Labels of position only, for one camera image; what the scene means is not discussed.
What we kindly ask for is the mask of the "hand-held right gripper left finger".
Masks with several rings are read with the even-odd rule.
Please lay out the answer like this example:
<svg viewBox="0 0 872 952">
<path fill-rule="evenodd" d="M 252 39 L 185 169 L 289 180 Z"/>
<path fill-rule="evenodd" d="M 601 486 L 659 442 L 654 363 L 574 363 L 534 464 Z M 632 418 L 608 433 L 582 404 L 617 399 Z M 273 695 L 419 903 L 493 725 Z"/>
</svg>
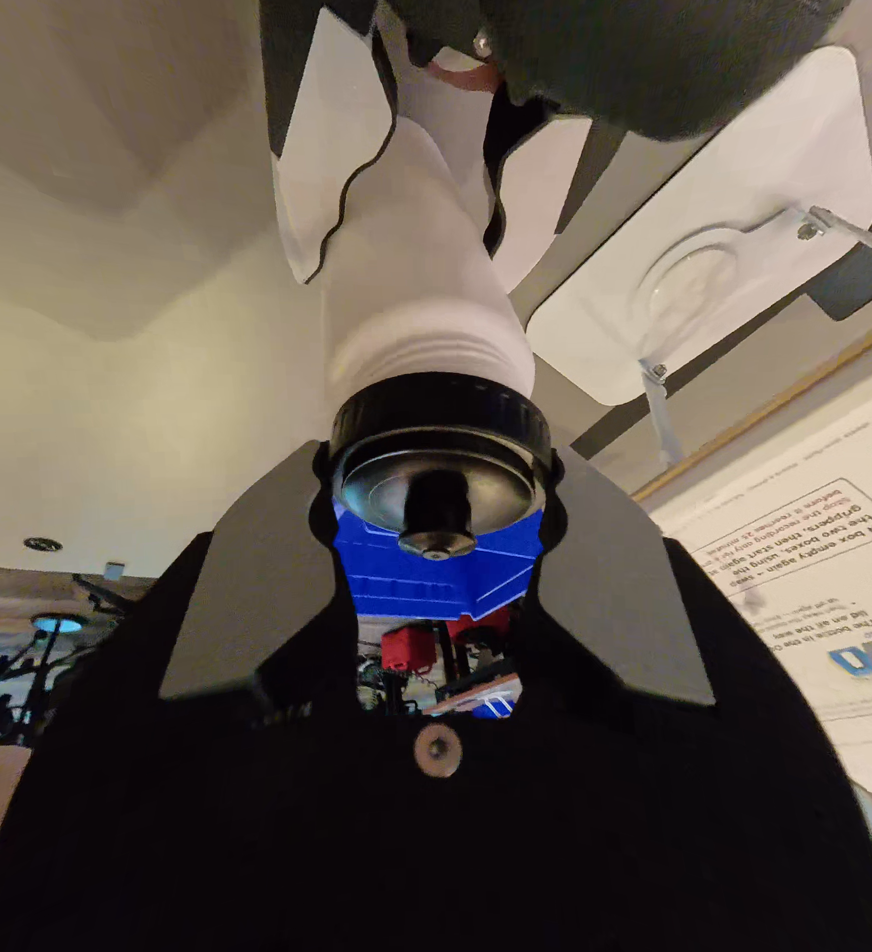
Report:
<svg viewBox="0 0 872 952">
<path fill-rule="evenodd" d="M 163 700 L 241 689 L 274 707 L 354 703 L 358 623 L 328 470 L 327 443 L 305 443 L 218 521 Z"/>
</svg>

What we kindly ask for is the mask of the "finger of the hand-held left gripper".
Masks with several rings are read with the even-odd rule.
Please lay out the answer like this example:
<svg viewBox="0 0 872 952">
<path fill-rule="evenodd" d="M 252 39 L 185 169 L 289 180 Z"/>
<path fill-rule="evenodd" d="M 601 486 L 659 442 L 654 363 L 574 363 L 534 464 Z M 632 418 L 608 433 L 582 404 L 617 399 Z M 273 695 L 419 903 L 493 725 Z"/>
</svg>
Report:
<svg viewBox="0 0 872 952">
<path fill-rule="evenodd" d="M 270 9 L 274 200 L 299 284 L 323 267 L 349 187 L 385 151 L 396 110 L 396 80 L 374 7 Z"/>
<path fill-rule="evenodd" d="M 593 121 L 554 108 L 491 108 L 482 146 L 482 295 L 512 292 L 552 244 Z"/>
</svg>

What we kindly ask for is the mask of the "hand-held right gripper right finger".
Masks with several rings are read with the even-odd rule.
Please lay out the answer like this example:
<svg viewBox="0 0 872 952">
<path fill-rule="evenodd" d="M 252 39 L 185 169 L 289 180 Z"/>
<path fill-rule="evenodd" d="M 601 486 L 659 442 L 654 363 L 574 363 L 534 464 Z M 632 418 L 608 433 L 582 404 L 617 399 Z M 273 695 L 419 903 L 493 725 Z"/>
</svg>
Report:
<svg viewBox="0 0 872 952">
<path fill-rule="evenodd" d="M 713 711 L 661 530 L 574 450 L 551 456 L 542 553 L 514 625 L 516 710 Z"/>
</svg>

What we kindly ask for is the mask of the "white bottle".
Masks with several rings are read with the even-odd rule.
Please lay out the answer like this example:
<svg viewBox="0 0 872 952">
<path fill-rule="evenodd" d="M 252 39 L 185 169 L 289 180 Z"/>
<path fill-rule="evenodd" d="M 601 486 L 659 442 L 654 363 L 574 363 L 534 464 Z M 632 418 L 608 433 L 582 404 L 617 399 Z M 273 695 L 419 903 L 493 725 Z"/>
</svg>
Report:
<svg viewBox="0 0 872 952">
<path fill-rule="evenodd" d="M 461 373 L 525 397 L 535 382 L 484 244 L 491 93 L 395 57 L 392 136 L 348 187 L 318 276 L 328 418 L 358 391 L 412 373 Z"/>
</svg>

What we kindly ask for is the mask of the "blue plastic bin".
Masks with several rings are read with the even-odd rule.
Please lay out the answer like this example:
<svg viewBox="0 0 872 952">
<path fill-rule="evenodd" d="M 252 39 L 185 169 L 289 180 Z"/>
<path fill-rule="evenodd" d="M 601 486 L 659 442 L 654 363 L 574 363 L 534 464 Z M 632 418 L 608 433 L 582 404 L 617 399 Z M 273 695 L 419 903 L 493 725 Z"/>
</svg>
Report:
<svg viewBox="0 0 872 952">
<path fill-rule="evenodd" d="M 408 554 L 393 531 L 371 526 L 333 504 L 339 552 L 359 618 L 480 620 L 525 595 L 542 553 L 543 513 L 477 537 L 474 551 L 444 561 Z"/>
</svg>

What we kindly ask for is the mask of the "black bottle lid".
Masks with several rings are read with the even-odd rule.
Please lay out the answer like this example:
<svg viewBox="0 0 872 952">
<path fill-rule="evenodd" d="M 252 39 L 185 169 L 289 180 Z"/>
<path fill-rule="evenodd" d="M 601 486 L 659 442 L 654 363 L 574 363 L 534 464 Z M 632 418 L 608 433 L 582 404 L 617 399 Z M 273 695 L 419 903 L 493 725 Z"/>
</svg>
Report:
<svg viewBox="0 0 872 952">
<path fill-rule="evenodd" d="M 384 379 L 340 406 L 328 444 L 335 500 L 430 562 L 545 507 L 549 423 L 517 390 L 455 372 Z"/>
</svg>

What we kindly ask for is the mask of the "clear round stand foot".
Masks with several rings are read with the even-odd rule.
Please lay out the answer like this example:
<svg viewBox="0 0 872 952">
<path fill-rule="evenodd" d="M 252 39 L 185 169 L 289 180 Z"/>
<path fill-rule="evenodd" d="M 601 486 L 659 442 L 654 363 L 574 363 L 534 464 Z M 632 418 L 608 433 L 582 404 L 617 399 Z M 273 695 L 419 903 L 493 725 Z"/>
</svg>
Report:
<svg viewBox="0 0 872 952">
<path fill-rule="evenodd" d="M 788 207 L 752 225 L 709 225 L 668 247 L 632 293 L 639 357 L 670 362 L 784 298 L 803 277 L 811 240 L 799 231 L 808 224 L 803 209 Z"/>
</svg>

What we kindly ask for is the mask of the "red container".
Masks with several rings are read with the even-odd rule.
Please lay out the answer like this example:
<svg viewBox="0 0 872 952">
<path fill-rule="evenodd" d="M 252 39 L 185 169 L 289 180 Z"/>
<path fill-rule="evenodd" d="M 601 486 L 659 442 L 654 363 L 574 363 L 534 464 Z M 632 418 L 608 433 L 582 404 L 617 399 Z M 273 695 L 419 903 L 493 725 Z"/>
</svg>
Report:
<svg viewBox="0 0 872 952">
<path fill-rule="evenodd" d="M 492 663 L 503 655 L 513 617 L 513 609 L 504 605 L 480 618 L 462 614 L 390 630 L 381 638 L 382 671 L 423 676 L 442 660 L 445 681 L 459 681 L 474 673 L 481 659 Z"/>
</svg>

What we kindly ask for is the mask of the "black round base pole stand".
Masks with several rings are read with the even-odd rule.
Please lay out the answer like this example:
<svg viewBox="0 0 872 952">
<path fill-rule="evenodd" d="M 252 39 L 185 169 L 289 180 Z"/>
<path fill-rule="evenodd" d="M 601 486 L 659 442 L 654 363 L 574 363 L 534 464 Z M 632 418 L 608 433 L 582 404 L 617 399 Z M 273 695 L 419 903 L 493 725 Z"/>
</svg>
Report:
<svg viewBox="0 0 872 952">
<path fill-rule="evenodd" d="M 3 671 L 7 680 L 26 676 L 31 679 L 14 720 L 16 736 L 21 744 L 38 735 L 49 713 L 54 672 L 72 666 L 85 652 L 85 649 L 71 649 L 54 658 L 52 655 L 57 645 L 63 636 L 77 635 L 87 624 L 85 617 L 63 612 L 40 613 L 30 619 L 33 628 L 31 641 Z"/>
</svg>

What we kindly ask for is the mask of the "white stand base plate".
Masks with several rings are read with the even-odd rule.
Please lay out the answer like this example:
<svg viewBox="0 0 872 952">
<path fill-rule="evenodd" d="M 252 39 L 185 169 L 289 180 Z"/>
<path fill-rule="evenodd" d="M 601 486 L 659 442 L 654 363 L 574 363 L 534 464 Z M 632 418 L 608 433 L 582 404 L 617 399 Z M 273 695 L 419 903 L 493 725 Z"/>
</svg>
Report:
<svg viewBox="0 0 872 952">
<path fill-rule="evenodd" d="M 537 308 L 526 327 L 534 353 L 599 404 L 636 398 L 643 392 L 641 329 L 631 297 L 647 269 L 703 227 L 745 227 L 783 208 L 814 206 L 858 227 L 872 223 L 872 158 L 858 65 L 839 46 L 808 55 L 710 139 Z M 855 245 L 848 235 L 810 240 L 803 277 L 790 292 Z M 659 363 L 669 372 L 683 367 L 771 305 Z"/>
</svg>

